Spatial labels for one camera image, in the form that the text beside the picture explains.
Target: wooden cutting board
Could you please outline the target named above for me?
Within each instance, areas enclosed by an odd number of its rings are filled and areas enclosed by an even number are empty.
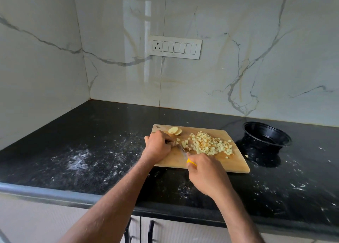
[[[173,126],[170,125],[159,125],[155,124],[153,125],[152,132],[155,132],[157,130],[162,130],[163,132],[168,134],[168,130],[172,128]],[[180,140],[185,140],[189,137],[190,133],[196,134],[199,131],[206,132],[211,137],[214,138],[221,138],[222,140],[232,140],[231,137],[227,134],[224,130],[212,130],[212,129],[201,129],[201,128],[191,128],[191,127],[180,127],[177,126],[180,129],[182,129],[182,133],[179,136],[172,137],[176,140],[176,138],[180,138]],[[238,147],[235,145],[235,143],[232,142],[232,150],[233,155],[228,155],[228,159],[226,159],[225,153],[218,153],[215,155],[215,158],[220,161],[222,166],[226,171],[229,172],[239,172],[239,173],[249,173],[249,167],[240,153]],[[196,154],[196,151],[192,150],[189,151],[192,154]],[[161,166],[161,167],[174,167],[174,168],[186,168],[186,160],[183,156],[181,151],[177,147],[173,147],[171,152],[168,154],[168,156],[165,157],[161,162],[156,164],[155,166]]]

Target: countertop edge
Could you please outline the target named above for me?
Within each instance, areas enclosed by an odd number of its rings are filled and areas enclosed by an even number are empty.
[[[91,206],[93,206],[102,197],[101,195],[95,194],[64,191],[58,189],[38,188],[1,182],[0,196],[83,209],[91,208]],[[173,215],[170,214],[170,212],[162,212],[159,211],[159,209],[151,208],[150,205],[152,205],[152,203],[136,206],[133,210],[133,215],[215,227],[226,227],[223,221],[189,217],[184,213],[183,215]],[[169,204],[158,205],[163,205],[164,207],[173,206]],[[319,240],[339,240],[339,229],[335,227],[318,224],[307,224],[303,222],[291,222],[281,219],[261,218],[257,216],[252,216],[252,219],[261,233],[270,233],[276,235]]]

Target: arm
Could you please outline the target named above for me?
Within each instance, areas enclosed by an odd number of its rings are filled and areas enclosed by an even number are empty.
[[[59,243],[119,243],[138,195],[154,164],[171,150],[162,131],[145,137],[146,148],[135,166],[59,240]]]
[[[220,162],[205,154],[188,155],[197,164],[188,163],[189,179],[217,204],[232,242],[264,243]]]

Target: hand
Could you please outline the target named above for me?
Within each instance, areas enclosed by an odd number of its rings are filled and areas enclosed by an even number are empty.
[[[152,132],[150,136],[145,137],[146,147],[142,156],[156,164],[169,154],[172,142],[171,136],[163,131]]]
[[[200,192],[208,195],[215,201],[215,198],[221,191],[233,190],[226,171],[213,156],[207,156],[204,153],[194,155],[187,153],[187,156],[196,164],[187,164],[189,180],[193,182]]]

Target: yellow knife handle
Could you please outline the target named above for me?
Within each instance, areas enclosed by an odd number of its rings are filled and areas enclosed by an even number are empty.
[[[195,163],[193,163],[189,158],[187,158],[187,162],[186,163],[192,163],[194,164],[195,166],[197,166]]]

